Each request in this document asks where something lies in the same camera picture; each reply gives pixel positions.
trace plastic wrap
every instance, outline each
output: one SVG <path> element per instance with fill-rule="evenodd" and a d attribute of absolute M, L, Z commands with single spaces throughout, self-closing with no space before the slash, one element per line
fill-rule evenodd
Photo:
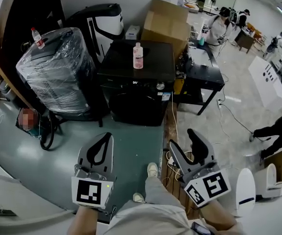
<path fill-rule="evenodd" d="M 54 113 L 81 115 L 88 111 L 80 89 L 89 83 L 95 65 L 81 31 L 63 28 L 42 36 L 45 47 L 34 43 L 16 65 L 45 106 Z"/>

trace plastic bottle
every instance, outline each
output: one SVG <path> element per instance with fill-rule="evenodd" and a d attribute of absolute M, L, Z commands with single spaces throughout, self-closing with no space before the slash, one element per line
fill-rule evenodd
<path fill-rule="evenodd" d="M 34 41 L 35 41 L 37 47 L 38 47 L 39 49 L 44 48 L 45 43 L 44 43 L 44 41 L 43 41 L 41 35 L 39 34 L 39 32 L 38 32 L 34 27 L 31 29 L 31 31 L 32 31 L 33 39 L 34 39 Z"/>
<path fill-rule="evenodd" d="M 135 69 L 143 68 L 143 48 L 140 43 L 136 43 L 133 47 L 133 67 Z"/>

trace gray pants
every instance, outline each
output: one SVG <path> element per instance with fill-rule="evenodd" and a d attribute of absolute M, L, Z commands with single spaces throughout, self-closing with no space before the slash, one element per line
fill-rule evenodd
<path fill-rule="evenodd" d="M 147 180 L 145 181 L 145 193 L 146 193 L 145 202 L 147 204 L 170 205 L 170 206 L 177 206 L 182 209 L 185 209 L 181 205 L 180 201 L 166 190 L 166 188 L 163 186 L 163 184 L 160 182 L 160 180 L 157 177 L 147 178 Z M 122 206 L 122 208 L 118 212 L 139 205 L 142 205 L 142 203 L 137 203 L 132 200 L 129 200 Z"/>

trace black table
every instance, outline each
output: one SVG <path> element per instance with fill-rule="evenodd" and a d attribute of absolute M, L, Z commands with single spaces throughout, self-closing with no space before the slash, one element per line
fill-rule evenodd
<path fill-rule="evenodd" d="M 198 115 L 201 115 L 216 93 L 224 87 L 225 82 L 207 43 L 204 46 L 200 46 L 198 45 L 198 40 L 193 40 L 192 42 L 194 43 L 193 46 L 197 49 L 203 49 L 207 52 L 212 66 L 196 63 L 192 65 L 192 61 L 188 61 L 185 67 L 186 79 L 180 94 L 175 95 L 175 102 L 178 105 L 179 103 L 202 105 L 202 108 L 198 112 Z M 203 102 L 201 89 L 212 91 L 206 102 Z"/>

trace gray floor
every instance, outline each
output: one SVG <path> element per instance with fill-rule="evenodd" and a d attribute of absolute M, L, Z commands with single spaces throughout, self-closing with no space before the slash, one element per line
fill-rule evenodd
<path fill-rule="evenodd" d="M 146 127 L 103 119 L 97 122 L 68 121 L 63 134 L 55 135 L 51 151 L 41 149 L 39 141 L 15 127 L 18 110 L 11 103 L 0 103 L 0 165 L 11 176 L 41 197 L 60 207 L 76 210 L 72 203 L 71 177 L 80 148 L 91 137 L 110 132 L 114 137 L 114 168 L 117 182 L 108 202 L 120 208 L 135 192 L 144 192 L 147 165 L 159 164 L 163 146 L 163 125 Z"/>
<path fill-rule="evenodd" d="M 205 14 L 190 14 L 188 23 L 200 31 L 208 18 L 209 16 Z M 256 55 L 262 55 L 262 53 L 259 53 L 254 47 L 246 54 L 246 49 L 239 51 L 239 48 L 227 43 L 217 58 L 221 72 L 229 78 L 224 88 L 227 96 L 224 104 L 250 130 L 272 125 L 282 115 L 282 112 L 272 113 L 262 105 L 254 81 L 248 71 L 248 67 Z M 209 95 L 209 91 L 203 92 L 205 97 Z M 190 150 L 191 141 L 186 130 L 192 128 L 202 133 L 213 144 L 216 157 L 222 167 L 248 167 L 252 171 L 258 170 L 260 168 L 258 157 L 252 155 L 270 146 L 276 137 L 266 142 L 255 140 L 250 143 L 249 132 L 236 122 L 231 113 L 222 106 L 221 122 L 225 132 L 229 135 L 228 137 L 219 122 L 220 111 L 216 102 L 218 98 L 225 98 L 223 91 L 215 96 L 201 116 L 196 115 L 201 108 L 200 106 L 187 104 L 179 106 L 180 146 L 185 150 Z"/>

